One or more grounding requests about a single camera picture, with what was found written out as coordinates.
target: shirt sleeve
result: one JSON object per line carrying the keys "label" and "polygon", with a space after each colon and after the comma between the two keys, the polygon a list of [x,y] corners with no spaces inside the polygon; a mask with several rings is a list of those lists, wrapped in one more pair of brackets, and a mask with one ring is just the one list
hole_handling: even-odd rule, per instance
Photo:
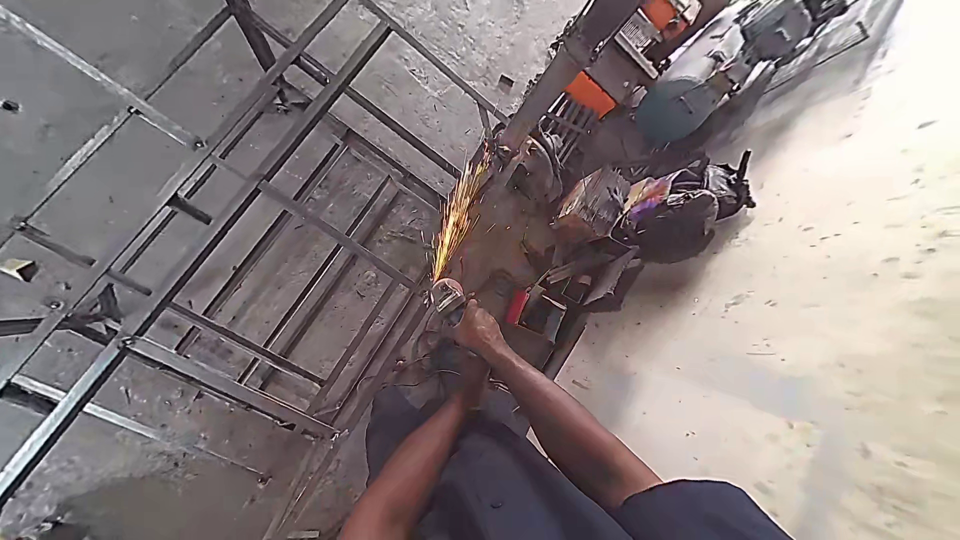
{"label": "shirt sleeve", "polygon": [[746,492],[721,481],[660,484],[611,515],[634,540],[790,540]]}

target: metal frame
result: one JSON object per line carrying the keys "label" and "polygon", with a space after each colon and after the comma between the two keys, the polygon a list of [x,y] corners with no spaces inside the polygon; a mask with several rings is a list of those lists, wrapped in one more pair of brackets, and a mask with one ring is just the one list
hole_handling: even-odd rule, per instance
{"label": "metal frame", "polygon": [[[277,513],[268,535],[288,528],[292,524],[291,520],[295,520],[303,511],[310,499],[312,490],[319,481],[319,477],[323,474],[339,444],[345,438],[338,437],[338,435],[346,434],[353,429],[360,415],[372,400],[373,392],[389,373],[392,366],[391,360],[396,358],[400,348],[409,340],[425,314],[425,304],[420,300],[420,293],[426,276],[425,268],[420,276],[411,279],[372,253],[364,244],[371,237],[372,232],[382,223],[389,211],[395,207],[399,197],[412,197],[415,201],[434,211],[439,210],[444,197],[429,184],[407,170],[387,151],[372,144],[349,128],[346,129],[346,134],[342,137],[341,143],[331,149],[330,153],[324,157],[294,197],[289,197],[281,192],[271,184],[271,180],[314,128],[325,116],[328,116],[330,108],[341,95],[346,95],[347,98],[356,102],[430,161],[440,166],[442,170],[452,176],[459,177],[459,168],[449,163],[381,108],[350,87],[351,81],[390,34],[397,34],[431,61],[477,103],[477,107],[483,112],[484,118],[489,112],[501,121],[507,120],[505,114],[456,75],[453,70],[440,62],[422,43],[413,38],[394,19],[383,12],[373,0],[359,1],[366,9],[374,13],[380,19],[380,22],[354,50],[338,72],[333,73],[316,59],[306,54],[304,52],[306,47],[330,23],[347,1],[332,0],[306,27],[300,37],[291,41],[254,12],[247,0],[227,0],[227,5],[201,28],[180,53],[174,56],[159,80],[142,95],[134,94],[89,62],[43,34],[37,27],[0,5],[0,26],[21,34],[26,39],[69,62],[84,74],[96,80],[103,88],[129,104],[125,110],[119,111],[106,126],[97,131],[88,142],[67,160],[49,181],[47,189],[37,205],[26,212],[23,217],[16,218],[9,226],[5,226],[3,231],[0,231],[0,246],[6,245],[7,241],[14,235],[20,234],[84,269],[84,277],[80,279],[80,283],[75,284],[71,290],[62,294],[62,297],[49,301],[47,306],[50,308],[50,312],[41,319],[32,320],[30,324],[22,324],[22,321],[0,321],[0,325],[5,330],[24,333],[21,339],[22,354],[5,359],[0,363],[0,391],[5,389],[18,390],[37,396],[46,400],[44,403],[48,403],[48,406],[40,407],[48,412],[42,422],[28,436],[6,463],[3,471],[0,472],[0,507],[13,497],[16,490],[43,457],[49,453],[81,412],[87,412],[116,426],[166,442],[159,431],[90,402],[121,362],[126,358],[133,358],[169,372],[198,388],[213,392],[224,399],[274,418],[282,426],[291,429],[293,433],[304,433],[307,436],[315,437],[314,451],[307,458],[310,460],[309,463],[312,463],[315,455],[323,454],[320,463],[316,467],[304,466],[302,469],[303,475],[295,479],[290,486],[290,493],[292,494],[290,501],[286,502],[281,511]],[[245,38],[250,43],[256,59],[264,68],[265,73],[246,97],[226,115],[212,134],[206,139],[201,139],[170,120],[169,117],[150,105],[148,101],[181,67],[190,61],[197,51],[231,17],[236,20]],[[271,50],[267,37],[284,48],[284,51],[278,57]],[[284,72],[291,66],[301,69],[324,86],[315,98],[309,98],[304,91],[293,87],[284,78]],[[288,92],[296,93],[306,100],[304,102],[305,110],[300,113],[298,120],[267,157],[260,162],[252,174],[243,175],[239,173],[225,159],[271,103],[279,100],[281,105],[289,104]],[[132,228],[122,241],[108,250],[108,255],[102,258],[91,258],[84,254],[78,254],[58,243],[30,222],[57,195],[80,167],[132,117],[146,121],[194,152],[159,191],[153,211],[145,215],[144,219]],[[392,167],[397,174],[389,175],[384,180],[383,184],[364,206],[360,215],[355,218],[350,228],[345,233],[341,233],[326,223],[319,215],[311,212],[303,202],[305,197],[323,181],[336,163],[337,158],[348,147],[369,151],[383,160],[389,167]],[[194,207],[190,203],[190,199],[217,170],[227,171],[238,177],[237,190],[224,210],[217,215],[209,215]],[[283,211],[273,224],[264,231],[260,240],[253,246],[244,261],[234,270],[203,312],[198,313],[193,311],[192,308],[174,303],[177,294],[260,194],[278,203]],[[135,265],[136,261],[159,237],[172,221],[176,212],[182,212],[203,224],[203,231],[193,241],[191,247],[186,250],[186,255],[169,271],[162,281],[162,285],[152,289],[137,283],[127,276],[126,272]],[[314,279],[290,307],[284,319],[278,323],[275,333],[265,343],[257,344],[215,322],[213,317],[237,290],[239,283],[249,275],[254,266],[262,259],[264,253],[284,231],[287,224],[295,218],[331,236],[337,241],[337,246],[327,258],[327,261],[324,262],[322,268],[318,270]],[[360,330],[354,335],[339,357],[330,376],[324,379],[290,361],[289,354],[302,338],[305,329],[309,328],[317,314],[324,309],[331,292],[342,281],[347,270],[359,258],[371,263],[378,272],[389,276],[391,280],[371,312],[364,319]],[[114,326],[112,323],[108,325],[107,333],[86,331],[88,330],[86,328],[74,328],[77,326],[75,324],[64,325],[64,321],[67,321],[83,305],[84,299],[89,298],[98,287],[103,287],[105,282],[115,282],[145,296],[143,307],[128,315],[123,320],[122,325]],[[373,322],[381,316],[383,310],[395,297],[401,286],[406,289],[402,305],[390,315],[382,333],[374,339],[372,351],[366,358],[362,359],[359,373],[355,374],[346,385],[346,393],[336,398],[338,406],[333,412],[331,422],[326,423],[319,420],[317,418],[320,416],[318,409],[325,400],[330,398],[329,392],[333,383],[345,372],[346,365],[355,356],[361,343],[368,337]],[[144,337],[158,317],[167,310],[186,319],[192,325],[174,350],[167,349]],[[252,356],[251,368],[245,370],[245,374],[239,380],[234,380],[230,376],[217,372],[185,355],[201,329],[213,332]],[[57,330],[73,331],[103,345],[103,349],[92,364],[66,392],[48,386],[41,381],[26,378],[19,373]],[[279,352],[275,350],[277,344],[280,345]],[[270,396],[259,387],[251,386],[251,382],[257,382],[255,386],[261,386],[261,383],[270,375],[268,371],[261,374],[257,380],[251,380],[251,374],[256,372],[255,368],[261,362],[268,364],[271,369],[286,371],[319,386],[310,406],[305,410],[298,409]],[[365,386],[365,377],[370,372],[375,373],[372,384]],[[326,440],[333,440],[333,445],[327,444]],[[259,477],[263,476],[262,473],[250,467],[204,449],[189,447],[187,450],[216,456],[233,465],[254,472]]]}

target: red object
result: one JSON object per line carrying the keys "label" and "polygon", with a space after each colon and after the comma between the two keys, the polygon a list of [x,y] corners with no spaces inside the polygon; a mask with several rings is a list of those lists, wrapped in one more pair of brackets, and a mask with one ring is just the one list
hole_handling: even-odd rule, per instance
{"label": "red object", "polygon": [[520,322],[520,314],[523,313],[528,300],[530,300],[529,291],[519,289],[514,293],[514,298],[510,301],[510,307],[507,307],[508,325],[515,325]]}

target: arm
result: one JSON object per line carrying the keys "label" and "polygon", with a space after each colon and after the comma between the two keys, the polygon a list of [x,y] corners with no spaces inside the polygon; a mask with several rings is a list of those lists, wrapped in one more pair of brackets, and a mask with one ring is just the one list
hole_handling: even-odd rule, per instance
{"label": "arm", "polygon": [[478,352],[507,383],[557,468],[604,509],[662,483],[583,405],[518,356],[476,301],[468,303],[456,332],[457,341]]}
{"label": "arm", "polygon": [[[473,364],[483,364],[479,360]],[[341,538],[407,538],[450,457],[450,449],[469,410],[479,403],[487,366],[465,361],[463,388],[450,396],[422,426],[403,439],[380,476],[353,508]]]}

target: person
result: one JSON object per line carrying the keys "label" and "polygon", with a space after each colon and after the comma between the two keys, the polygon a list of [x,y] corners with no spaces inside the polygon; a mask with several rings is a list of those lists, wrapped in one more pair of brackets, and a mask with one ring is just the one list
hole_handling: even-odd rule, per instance
{"label": "person", "polygon": [[[741,489],[664,482],[585,407],[518,356],[475,300],[455,340],[458,389],[428,415],[395,386],[374,400],[368,489],[341,538],[789,539]],[[503,380],[549,461],[487,407],[472,412],[489,372]]]}

